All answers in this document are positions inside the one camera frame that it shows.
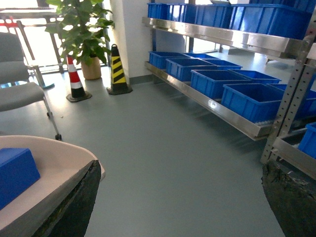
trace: chair leg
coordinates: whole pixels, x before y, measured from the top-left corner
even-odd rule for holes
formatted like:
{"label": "chair leg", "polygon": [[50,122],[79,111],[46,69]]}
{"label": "chair leg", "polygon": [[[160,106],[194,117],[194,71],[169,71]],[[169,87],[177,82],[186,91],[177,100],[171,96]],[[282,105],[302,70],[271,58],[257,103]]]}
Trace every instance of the chair leg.
{"label": "chair leg", "polygon": [[57,133],[57,134],[55,135],[55,139],[56,139],[56,140],[62,140],[61,134],[59,133],[58,128],[57,128],[57,125],[56,125],[56,123],[55,123],[55,119],[54,119],[53,113],[51,112],[51,110],[50,110],[50,108],[49,108],[49,105],[48,105],[48,102],[47,102],[47,99],[46,99],[45,96],[44,96],[44,103],[45,103],[45,106],[46,106],[47,111],[48,111],[47,115],[50,117],[50,119],[51,119],[51,121],[52,121],[52,123],[53,123],[53,125],[54,125],[55,131],[56,131],[56,133]]}

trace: metal shelving rack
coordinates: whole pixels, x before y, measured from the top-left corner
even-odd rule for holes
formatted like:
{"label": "metal shelving rack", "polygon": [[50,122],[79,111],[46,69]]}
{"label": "metal shelving rack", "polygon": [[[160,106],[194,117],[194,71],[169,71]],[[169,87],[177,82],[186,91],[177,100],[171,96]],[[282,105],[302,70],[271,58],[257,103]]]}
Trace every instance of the metal shelving rack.
{"label": "metal shelving rack", "polygon": [[303,40],[148,17],[143,17],[142,23],[155,30],[208,40],[274,57],[295,58],[294,70],[286,87],[277,118],[271,123],[265,124],[254,124],[244,119],[222,106],[220,102],[211,100],[148,62],[145,62],[145,66],[154,75],[194,99],[251,139],[267,138],[261,157],[262,163],[266,163],[269,159],[278,160],[281,158],[316,179],[316,159],[301,152],[293,144],[293,141],[297,143],[304,135],[305,129],[296,130],[297,124],[301,126],[302,122],[296,121],[295,116],[316,69],[316,43],[314,43],[316,37],[316,9]]}

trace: chair caster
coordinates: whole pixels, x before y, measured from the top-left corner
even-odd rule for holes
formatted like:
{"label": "chair caster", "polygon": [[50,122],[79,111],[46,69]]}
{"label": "chair caster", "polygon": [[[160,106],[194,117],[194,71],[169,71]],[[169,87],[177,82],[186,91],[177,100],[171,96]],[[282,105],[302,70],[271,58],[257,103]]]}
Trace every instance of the chair caster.
{"label": "chair caster", "polygon": [[61,134],[56,134],[55,135],[55,139],[61,141],[62,140]]}

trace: white pillar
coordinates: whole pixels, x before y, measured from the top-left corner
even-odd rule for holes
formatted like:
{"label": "white pillar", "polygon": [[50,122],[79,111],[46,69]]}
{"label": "white pillar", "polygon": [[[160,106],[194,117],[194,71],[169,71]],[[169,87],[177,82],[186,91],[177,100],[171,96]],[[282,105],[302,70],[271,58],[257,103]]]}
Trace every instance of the white pillar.
{"label": "white pillar", "polygon": [[[118,45],[126,79],[150,75],[144,62],[152,50],[151,29],[142,24],[147,17],[149,0],[110,0],[115,23],[114,38]],[[184,0],[161,0],[160,3],[180,3]],[[185,51],[184,38],[157,31],[157,51]]]}

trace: traffic cone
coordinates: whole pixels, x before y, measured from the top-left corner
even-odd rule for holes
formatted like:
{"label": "traffic cone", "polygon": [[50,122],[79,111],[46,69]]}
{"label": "traffic cone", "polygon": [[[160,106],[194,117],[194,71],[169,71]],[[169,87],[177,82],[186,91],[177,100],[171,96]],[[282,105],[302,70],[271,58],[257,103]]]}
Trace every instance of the traffic cone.
{"label": "traffic cone", "polygon": [[71,56],[67,56],[67,64],[71,87],[71,94],[66,96],[67,100],[70,102],[78,102],[91,98],[92,95],[83,89],[77,69],[74,66],[73,58]]}
{"label": "traffic cone", "polygon": [[111,88],[107,88],[108,93],[110,95],[131,93],[133,89],[132,87],[130,87],[130,85],[127,85],[126,83],[122,62],[119,56],[119,49],[116,44],[113,44],[111,47],[111,67]]}

